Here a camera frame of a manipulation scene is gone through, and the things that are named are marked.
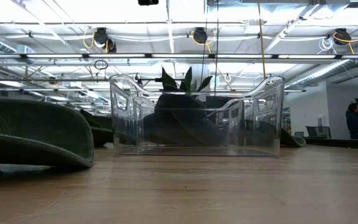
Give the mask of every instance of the wooden tabletop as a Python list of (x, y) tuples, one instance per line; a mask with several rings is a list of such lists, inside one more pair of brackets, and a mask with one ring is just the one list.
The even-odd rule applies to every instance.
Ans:
[(114, 156), (81, 172), (0, 167), (0, 223), (358, 223), (358, 149), (276, 158)]

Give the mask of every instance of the person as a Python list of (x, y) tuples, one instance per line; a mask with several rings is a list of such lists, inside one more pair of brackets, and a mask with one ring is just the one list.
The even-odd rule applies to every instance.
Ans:
[(346, 111), (346, 124), (351, 134), (351, 139), (358, 139), (358, 105), (351, 103)]

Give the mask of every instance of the green leaf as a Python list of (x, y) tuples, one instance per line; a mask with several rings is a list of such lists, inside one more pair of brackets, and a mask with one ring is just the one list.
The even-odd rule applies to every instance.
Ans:
[(207, 87), (209, 85), (209, 82), (211, 81), (212, 76), (206, 77), (203, 82), (201, 83), (200, 87), (198, 87), (197, 91), (203, 90), (203, 88)]
[(181, 89), (181, 90), (183, 90), (183, 91), (186, 91), (186, 85), (185, 85), (185, 82), (184, 81), (181, 81), (180, 82), (180, 87), (179, 87), (179, 89)]
[(162, 67), (162, 86), (166, 85), (170, 85), (177, 88), (177, 83), (175, 82), (175, 80), (170, 75), (168, 75), (165, 69)]
[(190, 85), (190, 91), (196, 91), (197, 90), (197, 80), (193, 82), (193, 84)]
[(191, 79), (193, 79), (193, 71), (190, 67), (189, 70), (187, 70), (186, 76), (185, 76), (185, 86), (186, 86), (187, 90), (191, 89)]

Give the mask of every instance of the office chair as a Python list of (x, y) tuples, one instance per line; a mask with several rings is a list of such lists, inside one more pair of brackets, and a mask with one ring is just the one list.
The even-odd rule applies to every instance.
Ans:
[(294, 134), (296, 137), (303, 137), (305, 133), (303, 131), (296, 131)]
[(326, 126), (306, 126), (310, 138), (331, 138), (331, 130)]

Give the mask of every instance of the transparent container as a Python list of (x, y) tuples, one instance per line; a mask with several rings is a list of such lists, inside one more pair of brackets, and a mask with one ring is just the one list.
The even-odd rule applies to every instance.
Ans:
[(114, 150), (127, 155), (276, 157), (284, 83), (270, 77), (247, 93), (158, 92), (115, 75), (110, 81)]

